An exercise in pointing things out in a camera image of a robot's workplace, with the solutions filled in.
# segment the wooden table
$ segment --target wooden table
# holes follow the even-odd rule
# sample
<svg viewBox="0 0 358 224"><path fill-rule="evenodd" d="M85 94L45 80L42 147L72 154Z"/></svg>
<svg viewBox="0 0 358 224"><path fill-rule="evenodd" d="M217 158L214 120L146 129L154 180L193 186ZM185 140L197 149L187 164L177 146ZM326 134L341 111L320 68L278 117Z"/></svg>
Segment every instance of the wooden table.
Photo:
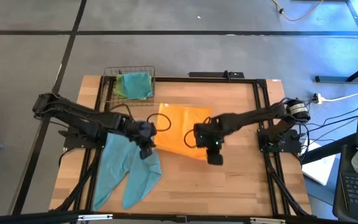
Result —
<svg viewBox="0 0 358 224"><path fill-rule="evenodd" d="M99 76L84 76L77 103L94 108L99 81ZM280 80L267 80L267 85L271 103L284 97ZM252 85L247 84L156 82L155 92L153 106L131 107L135 119L146 119L149 114L156 113L159 103L210 107L213 116L256 109ZM125 109L117 111L126 113ZM248 125L225 138L221 150L223 166L212 166L206 161L159 150L163 176L143 201L129 210L122 208L127 182L125 178L99 212L271 216L269 188L264 160L257 143L257 128L257 124ZM63 157L51 209L59 206L77 184L84 151L77 149ZM311 213L299 161L285 153L281 153L281 160L286 186L303 209ZM278 210L283 213L277 186L275 192ZM80 208L85 207L86 193L87 186Z"/></svg>

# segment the gray floor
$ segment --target gray floor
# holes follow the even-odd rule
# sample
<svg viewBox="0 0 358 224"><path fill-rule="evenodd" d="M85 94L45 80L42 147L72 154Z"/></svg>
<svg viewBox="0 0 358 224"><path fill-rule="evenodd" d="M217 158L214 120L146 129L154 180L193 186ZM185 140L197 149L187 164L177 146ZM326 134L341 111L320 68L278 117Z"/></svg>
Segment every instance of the gray floor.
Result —
<svg viewBox="0 0 358 224"><path fill-rule="evenodd" d="M316 4L280 3L291 17ZM79 0L0 0L0 29L70 30L79 5ZM80 29L355 31L357 26L341 2L326 2L305 20L288 22L269 0L93 0L88 1ZM39 93L52 87L67 40L65 36L0 36L0 141L5 144L0 151L0 215L9 209L38 127L31 107ZM101 75L107 66L130 65L154 65L158 76L173 77L185 77L190 71L243 71L247 78L281 79L286 95L301 99L312 93L336 98L358 92L358 85L313 81L315 75L348 76L358 70L358 38L81 36L76 38L60 93L76 100L83 75ZM358 96L312 105L311 122L322 123L357 107ZM47 133L25 204L27 213L48 209L63 144L58 129L51 126ZM326 139L355 130L352 124ZM325 131L311 133L311 138ZM311 202L322 203L313 198ZM333 218L329 209L324 209L325 214L317 209L313 213Z"/></svg>

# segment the teal towel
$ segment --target teal towel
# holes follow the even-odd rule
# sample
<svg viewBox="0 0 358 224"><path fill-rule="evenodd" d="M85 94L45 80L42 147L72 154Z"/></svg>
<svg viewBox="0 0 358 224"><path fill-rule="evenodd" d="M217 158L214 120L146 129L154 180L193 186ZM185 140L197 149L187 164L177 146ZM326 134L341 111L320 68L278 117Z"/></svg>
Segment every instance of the teal towel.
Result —
<svg viewBox="0 0 358 224"><path fill-rule="evenodd" d="M127 73L122 76L122 90L130 100L143 100L152 96L150 75L145 72Z"/></svg>
<svg viewBox="0 0 358 224"><path fill-rule="evenodd" d="M124 191L123 207L131 208L141 201L162 176L157 150L145 159L139 156L140 147L128 138L109 133L104 148L96 191L93 199L93 211L99 210L109 199L112 190L129 172L128 183Z"/></svg>

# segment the metal wire basket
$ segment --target metal wire basket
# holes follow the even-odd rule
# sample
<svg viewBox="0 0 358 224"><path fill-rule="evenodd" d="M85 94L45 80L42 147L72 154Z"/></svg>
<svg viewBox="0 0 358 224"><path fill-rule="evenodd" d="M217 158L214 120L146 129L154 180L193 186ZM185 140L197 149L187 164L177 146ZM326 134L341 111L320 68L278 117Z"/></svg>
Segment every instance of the metal wire basket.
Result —
<svg viewBox="0 0 358 224"><path fill-rule="evenodd" d="M117 77L117 75L125 75L134 72L145 72L151 77L152 94L144 100L129 100L127 98L121 98L114 93L116 89L116 79L106 77ZM100 102L103 105L107 105L107 108L111 108L118 104L127 104L128 106L152 106L154 104L154 90L155 90L155 68L154 66L131 66L131 67L107 67L104 69L102 77L103 91L101 94Z"/></svg>

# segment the white cable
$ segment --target white cable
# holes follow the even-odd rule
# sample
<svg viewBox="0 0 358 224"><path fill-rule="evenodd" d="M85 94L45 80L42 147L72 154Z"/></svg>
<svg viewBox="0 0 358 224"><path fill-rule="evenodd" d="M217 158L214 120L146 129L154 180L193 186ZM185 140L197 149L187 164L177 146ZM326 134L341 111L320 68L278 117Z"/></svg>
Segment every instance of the white cable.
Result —
<svg viewBox="0 0 358 224"><path fill-rule="evenodd" d="M325 99L324 97L321 97L321 101L327 101L327 102L334 102L334 101L338 101L338 100L344 100L346 98L350 98L352 96L357 96L358 93L355 93L355 94L352 94L352 95L349 95L349 96L344 96L344 97L340 97L340 98L336 98L336 99Z"/></svg>
<svg viewBox="0 0 358 224"><path fill-rule="evenodd" d="M329 134L329 133L331 133L331 132L333 132L333 131L335 131L335 130L337 130L337 129L343 127L343 126L346 126L346 125L352 123L353 121L355 121L355 120L357 120L357 119L358 119L358 117L356 117L356 118L350 120L349 122L347 122L347 123L345 123L345 124L340 125L340 126L337 127L337 128L334 128L334 129L328 131L327 133L325 133L325 134L323 134L322 136L318 137L316 140L314 140L314 141L313 141L312 143L310 143L310 144L313 144L314 142L318 141L319 139L321 139L322 137L326 136L327 134Z"/></svg>

